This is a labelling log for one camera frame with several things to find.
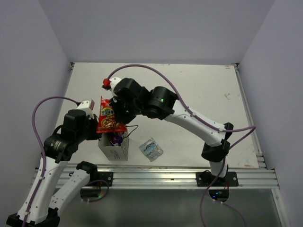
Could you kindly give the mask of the red snack packet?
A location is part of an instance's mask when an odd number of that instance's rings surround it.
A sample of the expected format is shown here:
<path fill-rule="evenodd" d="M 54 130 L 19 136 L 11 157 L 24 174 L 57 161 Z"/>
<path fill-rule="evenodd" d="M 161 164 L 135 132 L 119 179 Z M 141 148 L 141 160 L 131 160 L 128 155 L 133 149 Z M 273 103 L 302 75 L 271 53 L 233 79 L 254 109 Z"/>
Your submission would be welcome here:
<path fill-rule="evenodd" d="M 126 131 L 126 126 L 116 120 L 115 112 L 113 107 L 110 105 L 109 99 L 105 99 L 101 96 L 97 133 Z"/>

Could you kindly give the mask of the purple candy packet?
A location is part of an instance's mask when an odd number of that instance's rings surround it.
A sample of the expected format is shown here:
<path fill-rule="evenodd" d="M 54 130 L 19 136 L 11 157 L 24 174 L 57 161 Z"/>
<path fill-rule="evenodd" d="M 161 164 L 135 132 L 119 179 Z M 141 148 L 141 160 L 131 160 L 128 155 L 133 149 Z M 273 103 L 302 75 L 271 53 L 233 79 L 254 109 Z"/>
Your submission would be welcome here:
<path fill-rule="evenodd" d="M 124 133 L 123 132 L 109 132 L 107 133 L 107 139 L 111 146 L 121 146 Z"/>

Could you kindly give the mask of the white paper coffee bag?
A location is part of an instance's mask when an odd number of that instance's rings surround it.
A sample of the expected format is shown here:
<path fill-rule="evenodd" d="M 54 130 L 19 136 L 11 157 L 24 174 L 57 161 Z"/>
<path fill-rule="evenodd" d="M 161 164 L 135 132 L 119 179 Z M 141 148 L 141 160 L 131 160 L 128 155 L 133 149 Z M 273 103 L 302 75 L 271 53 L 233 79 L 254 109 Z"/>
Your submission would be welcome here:
<path fill-rule="evenodd" d="M 121 146 L 111 146 L 107 139 L 107 133 L 102 133 L 98 141 L 98 147 L 109 161 L 127 161 L 129 149 L 128 136 L 128 131 L 124 132 L 124 139 Z"/>

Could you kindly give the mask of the silver small snack packet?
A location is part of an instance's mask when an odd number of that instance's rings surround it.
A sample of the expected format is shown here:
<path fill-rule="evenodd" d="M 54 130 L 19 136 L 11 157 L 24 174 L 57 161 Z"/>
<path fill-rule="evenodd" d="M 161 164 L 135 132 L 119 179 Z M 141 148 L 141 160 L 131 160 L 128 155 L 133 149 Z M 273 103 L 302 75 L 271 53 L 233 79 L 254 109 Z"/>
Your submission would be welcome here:
<path fill-rule="evenodd" d="M 163 149 L 153 138 L 148 139 L 140 145 L 139 150 L 149 159 L 150 162 L 155 161 L 163 154 Z"/>

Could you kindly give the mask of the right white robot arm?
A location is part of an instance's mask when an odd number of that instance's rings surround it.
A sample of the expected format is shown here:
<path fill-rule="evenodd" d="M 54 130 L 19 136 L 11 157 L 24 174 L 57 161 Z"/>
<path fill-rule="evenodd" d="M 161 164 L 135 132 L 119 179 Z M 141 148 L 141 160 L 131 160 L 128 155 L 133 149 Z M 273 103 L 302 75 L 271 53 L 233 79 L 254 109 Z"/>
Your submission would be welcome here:
<path fill-rule="evenodd" d="M 225 158 L 230 149 L 228 138 L 233 124 L 217 123 L 191 111 L 183 106 L 176 93 L 165 87 L 148 91 L 134 79 L 114 77 L 109 80 L 109 89 L 113 95 L 110 105 L 118 122 L 129 124 L 136 116 L 142 115 L 180 126 L 204 141 L 201 156 L 210 163 L 213 184 L 220 186 L 228 180 Z"/>

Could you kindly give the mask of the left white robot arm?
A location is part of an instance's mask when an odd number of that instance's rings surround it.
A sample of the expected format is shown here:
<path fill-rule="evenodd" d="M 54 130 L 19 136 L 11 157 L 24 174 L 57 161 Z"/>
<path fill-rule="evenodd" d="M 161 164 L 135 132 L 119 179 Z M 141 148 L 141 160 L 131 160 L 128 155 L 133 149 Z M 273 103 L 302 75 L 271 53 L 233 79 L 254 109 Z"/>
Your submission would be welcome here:
<path fill-rule="evenodd" d="M 54 132 L 44 141 L 42 158 L 30 193 L 21 209 L 9 215 L 6 224 L 11 227 L 56 227 L 66 205 L 81 187 L 95 185 L 97 166 L 82 161 L 72 177 L 58 191 L 58 180 L 79 144 L 97 140 L 98 122 L 89 108 L 70 110 L 63 120 L 61 132 Z"/>

